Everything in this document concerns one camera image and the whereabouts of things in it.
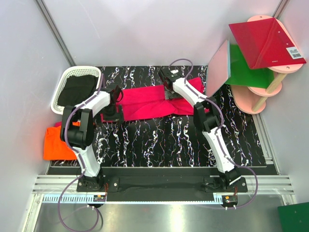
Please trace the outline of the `magenta pink towel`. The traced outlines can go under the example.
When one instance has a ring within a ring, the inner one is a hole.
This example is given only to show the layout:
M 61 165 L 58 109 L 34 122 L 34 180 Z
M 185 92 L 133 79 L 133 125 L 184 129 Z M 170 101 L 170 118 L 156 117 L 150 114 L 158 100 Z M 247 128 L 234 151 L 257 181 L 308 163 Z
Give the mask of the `magenta pink towel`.
M 123 94 L 116 105 L 122 106 L 124 121 L 194 114 L 193 107 L 185 99 L 166 100 L 163 85 L 124 89 Z

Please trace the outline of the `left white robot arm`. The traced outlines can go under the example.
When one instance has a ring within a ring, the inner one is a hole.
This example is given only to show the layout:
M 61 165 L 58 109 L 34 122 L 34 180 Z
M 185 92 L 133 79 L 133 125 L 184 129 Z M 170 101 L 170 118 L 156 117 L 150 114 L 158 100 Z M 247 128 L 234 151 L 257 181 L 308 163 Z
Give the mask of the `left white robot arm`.
M 102 87 L 81 104 L 64 108 L 60 139 L 74 152 L 80 164 L 79 191 L 102 191 L 107 186 L 92 147 L 95 136 L 94 117 L 102 114 L 104 122 L 123 123 L 123 109 L 121 105 L 117 105 L 123 96 L 118 85 L 114 88 Z

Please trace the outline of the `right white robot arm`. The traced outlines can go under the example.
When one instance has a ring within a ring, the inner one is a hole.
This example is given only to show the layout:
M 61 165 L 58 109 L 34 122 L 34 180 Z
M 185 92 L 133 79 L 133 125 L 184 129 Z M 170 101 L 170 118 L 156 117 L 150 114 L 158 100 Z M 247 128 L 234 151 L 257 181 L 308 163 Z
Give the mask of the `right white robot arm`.
M 179 72 L 162 68 L 158 75 L 165 91 L 176 93 L 193 108 L 194 126 L 202 132 L 214 154 L 219 172 L 219 186 L 223 191 L 231 191 L 237 186 L 241 174 L 232 160 L 222 136 L 223 114 L 215 102 L 199 92 Z

